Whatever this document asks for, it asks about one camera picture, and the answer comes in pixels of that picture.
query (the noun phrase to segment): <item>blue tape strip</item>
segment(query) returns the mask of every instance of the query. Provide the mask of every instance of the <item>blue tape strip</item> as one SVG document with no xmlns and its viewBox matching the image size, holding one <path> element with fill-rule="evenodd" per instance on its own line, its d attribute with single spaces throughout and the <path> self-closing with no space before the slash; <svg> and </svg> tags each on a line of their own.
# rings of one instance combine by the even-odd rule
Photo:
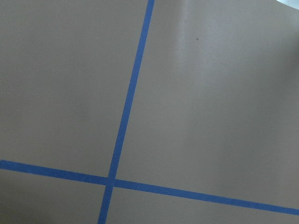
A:
<svg viewBox="0 0 299 224">
<path fill-rule="evenodd" d="M 207 194 L 186 191 L 186 190 L 159 187 L 159 186 L 149 185 L 144 183 L 115 180 L 114 186 L 118 188 L 124 188 L 124 189 L 138 190 L 138 191 L 156 193 L 161 195 L 170 195 L 175 197 L 190 198 L 190 199 L 206 201 L 206 202 L 227 204 L 227 205 L 233 205 L 238 207 L 273 211 L 273 212 L 299 216 L 298 209 L 285 208 L 285 207 L 280 207 L 280 206 L 275 206 L 270 204 L 250 202 L 250 201 L 244 201 L 244 200 L 215 196 L 215 195 L 207 195 Z"/>
<path fill-rule="evenodd" d="M 28 165 L 24 163 L 11 162 L 6 160 L 0 161 L 0 169 L 12 170 L 17 172 L 36 174 L 42 176 L 49 176 L 49 177 L 55 177 L 60 179 L 72 180 L 72 181 L 95 183 L 100 185 L 107 184 L 106 177 L 75 173 L 71 171 Z"/>
<path fill-rule="evenodd" d="M 148 35 L 148 30 L 150 27 L 150 19 L 153 11 L 155 0 L 148 0 L 148 4 L 146 7 L 145 11 L 145 16 L 144 16 L 144 21 L 143 21 L 143 26 L 140 34 L 140 39 L 137 47 L 137 53 L 135 56 L 135 62 L 132 70 L 132 75 L 131 75 L 131 80 L 129 83 L 128 87 L 128 92 L 127 92 L 127 97 L 126 97 L 126 102 L 124 105 L 124 109 L 122 112 L 122 117 L 121 117 L 121 123 L 120 127 L 118 130 L 117 138 L 116 138 L 116 143 L 114 147 L 114 153 L 112 156 L 112 161 L 110 165 L 110 170 L 109 170 L 109 175 L 108 175 L 108 182 L 107 186 L 105 188 L 104 196 L 103 196 L 103 201 L 102 201 L 102 206 L 100 209 L 100 216 L 98 220 L 98 224 L 104 224 L 107 219 L 107 214 L 108 214 L 108 209 L 111 201 L 111 195 L 113 191 L 113 186 L 114 186 L 114 181 L 116 178 L 116 172 L 121 156 L 121 150 L 122 150 L 122 145 L 123 141 L 125 139 L 125 134 L 126 134 L 126 129 L 128 125 L 128 120 L 130 116 L 130 111 L 132 108 L 132 103 L 133 103 L 133 98 L 134 98 L 134 93 L 137 85 L 137 80 L 138 80 L 138 75 L 140 71 L 140 66 L 142 62 L 142 56 L 145 48 L 145 43 L 146 43 L 146 38 Z"/>
</svg>

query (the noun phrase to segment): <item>gray panel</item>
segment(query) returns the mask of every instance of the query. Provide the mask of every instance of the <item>gray panel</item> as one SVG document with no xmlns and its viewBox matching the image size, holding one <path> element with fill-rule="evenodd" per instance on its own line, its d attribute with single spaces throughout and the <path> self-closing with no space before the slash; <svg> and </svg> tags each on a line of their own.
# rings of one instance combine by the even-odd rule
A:
<svg viewBox="0 0 299 224">
<path fill-rule="evenodd" d="M 107 224 L 297 224 L 297 216 L 114 189 Z"/>
<path fill-rule="evenodd" d="M 117 178 L 299 208 L 299 11 L 157 0 Z"/>
<path fill-rule="evenodd" d="M 0 223 L 97 223 L 104 186 L 0 170 Z"/>
<path fill-rule="evenodd" d="M 0 159 L 106 176 L 146 0 L 2 0 Z"/>
</svg>

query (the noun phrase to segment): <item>horizontal blue line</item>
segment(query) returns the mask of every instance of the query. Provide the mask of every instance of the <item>horizontal blue line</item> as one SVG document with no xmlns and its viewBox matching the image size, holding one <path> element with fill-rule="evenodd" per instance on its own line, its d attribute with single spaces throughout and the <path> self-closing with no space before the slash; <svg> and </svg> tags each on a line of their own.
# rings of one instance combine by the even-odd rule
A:
<svg viewBox="0 0 299 224">
<path fill-rule="evenodd" d="M 7 169 L 7 170 L 17 171 L 22 173 L 28 173 L 28 174 L 49 176 L 49 177 L 55 177 L 60 179 L 72 180 L 72 181 L 95 183 L 100 185 L 107 184 L 106 177 L 75 173 L 71 171 L 28 165 L 24 163 L 11 162 L 6 160 L 0 161 L 0 169 Z"/>
<path fill-rule="evenodd" d="M 149 184 L 144 184 L 144 183 L 115 180 L 114 186 L 118 187 L 118 188 L 124 188 L 124 189 L 138 190 L 138 191 L 156 193 L 156 194 L 161 194 L 161 195 L 183 197 L 183 198 L 190 198 L 190 199 L 206 201 L 206 202 L 227 204 L 227 205 L 233 205 L 233 206 L 238 206 L 238 207 L 265 210 L 265 211 L 273 211 L 273 212 L 279 212 L 279 213 L 285 213 L 285 214 L 299 216 L 298 209 L 291 209 L 291 208 L 285 208 L 285 207 L 280 207 L 280 206 L 275 206 L 275 205 L 270 205 L 270 204 L 244 201 L 244 200 L 233 199 L 233 198 L 228 198 L 228 197 L 207 195 L 207 194 L 186 191 L 186 190 L 159 187 L 156 185 L 149 185 Z"/>
<path fill-rule="evenodd" d="M 55 177 L 55 178 L 78 181 L 78 182 L 107 185 L 106 177 L 75 173 L 71 171 L 28 165 L 28 164 L 12 162 L 12 161 L 1 160 L 0 169 L 12 170 L 17 172 L 36 174 L 42 176 L 49 176 L 49 177 Z M 275 205 L 264 204 L 264 203 L 244 201 L 244 200 L 233 199 L 228 197 L 208 195 L 208 194 L 186 191 L 186 190 L 160 187 L 160 186 L 144 184 L 144 183 L 137 183 L 137 182 L 130 182 L 130 181 L 116 179 L 114 186 L 123 189 L 138 190 L 138 191 L 156 193 L 161 195 L 189 198 L 189 199 L 206 201 L 206 202 L 227 204 L 232 206 L 272 211 L 272 212 L 299 216 L 298 209 L 286 208 L 286 207 L 275 206 Z"/>
</svg>

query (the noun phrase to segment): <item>floor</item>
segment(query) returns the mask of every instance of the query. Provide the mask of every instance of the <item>floor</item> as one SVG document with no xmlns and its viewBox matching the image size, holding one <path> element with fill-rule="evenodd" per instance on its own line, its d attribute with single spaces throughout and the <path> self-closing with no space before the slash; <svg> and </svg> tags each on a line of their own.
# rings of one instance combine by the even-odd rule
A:
<svg viewBox="0 0 299 224">
<path fill-rule="evenodd" d="M 7 0 L 0 11 L 0 223 L 298 223 L 298 10 Z"/>
</svg>

